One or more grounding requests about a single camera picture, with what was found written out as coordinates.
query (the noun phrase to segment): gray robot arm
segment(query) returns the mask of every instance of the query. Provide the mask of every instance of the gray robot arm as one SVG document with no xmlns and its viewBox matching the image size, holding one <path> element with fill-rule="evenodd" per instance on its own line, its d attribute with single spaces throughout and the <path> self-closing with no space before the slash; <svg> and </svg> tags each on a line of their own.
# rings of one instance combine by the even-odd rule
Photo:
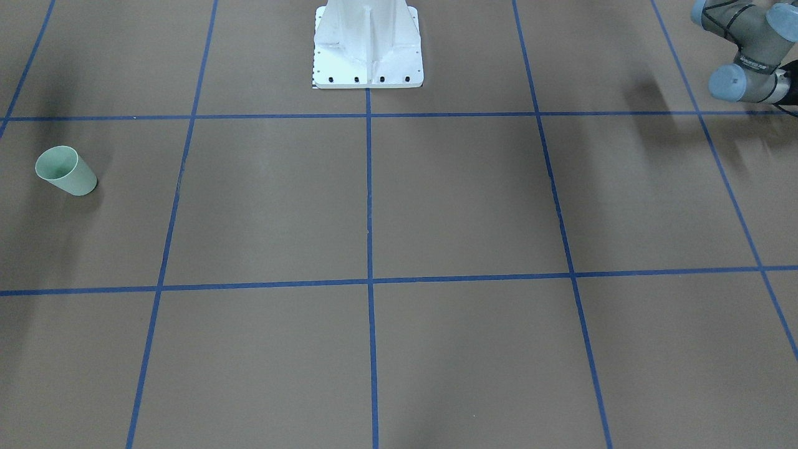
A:
<svg viewBox="0 0 798 449">
<path fill-rule="evenodd" d="M 697 0 L 693 22 L 737 45 L 733 64 L 709 77 L 709 92 L 726 101 L 798 105 L 798 61 L 781 66 L 798 42 L 798 0 L 766 10 L 742 0 Z"/>
</svg>

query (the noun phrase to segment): gray surface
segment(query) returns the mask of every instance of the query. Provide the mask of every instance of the gray surface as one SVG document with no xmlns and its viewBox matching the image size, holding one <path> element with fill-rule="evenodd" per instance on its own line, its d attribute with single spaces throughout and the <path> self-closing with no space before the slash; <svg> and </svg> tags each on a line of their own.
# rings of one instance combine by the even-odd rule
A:
<svg viewBox="0 0 798 449">
<path fill-rule="evenodd" d="M 568 280 L 379 285 L 385 449 L 597 447 Z"/>
<path fill-rule="evenodd" d="M 709 96 L 734 48 L 692 2 L 518 0 L 543 129 L 489 117 L 534 110 L 512 0 L 410 2 L 425 85 L 371 110 L 443 117 L 371 120 L 310 89 L 323 3 L 219 1 L 198 112 L 362 117 L 104 117 L 192 111 L 213 1 L 54 3 L 0 125 L 2 449 L 126 447 L 131 422 L 132 449 L 604 448 L 605 416 L 618 449 L 794 446 L 797 355 L 712 148 L 796 334 L 795 122 Z M 2 113 L 48 4 L 0 5 Z M 25 118 L 64 115 L 96 117 Z M 53 145 L 97 191 L 35 177 Z M 285 288 L 317 281 L 354 285 Z"/>
<path fill-rule="evenodd" d="M 364 128 L 357 118 L 197 123 L 167 282 L 365 277 Z"/>
<path fill-rule="evenodd" d="M 798 440 L 798 364 L 759 273 L 580 286 L 615 447 Z"/>
<path fill-rule="evenodd" d="M 2 298 L 2 447 L 123 447 L 151 307 L 151 293 Z"/>
<path fill-rule="evenodd" d="M 375 119 L 376 276 L 568 268 L 535 119 Z"/>
<path fill-rule="evenodd" d="M 371 447 L 367 311 L 362 286 L 164 294 L 136 447 Z"/>
</svg>

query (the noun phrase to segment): green cup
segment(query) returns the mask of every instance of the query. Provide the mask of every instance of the green cup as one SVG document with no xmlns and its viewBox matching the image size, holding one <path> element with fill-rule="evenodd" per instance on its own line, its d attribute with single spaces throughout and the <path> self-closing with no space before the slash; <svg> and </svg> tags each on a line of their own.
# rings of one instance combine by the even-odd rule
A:
<svg viewBox="0 0 798 449">
<path fill-rule="evenodd" d="M 97 176 L 70 146 L 48 149 L 36 160 L 36 174 L 43 180 L 76 197 L 97 186 Z"/>
</svg>

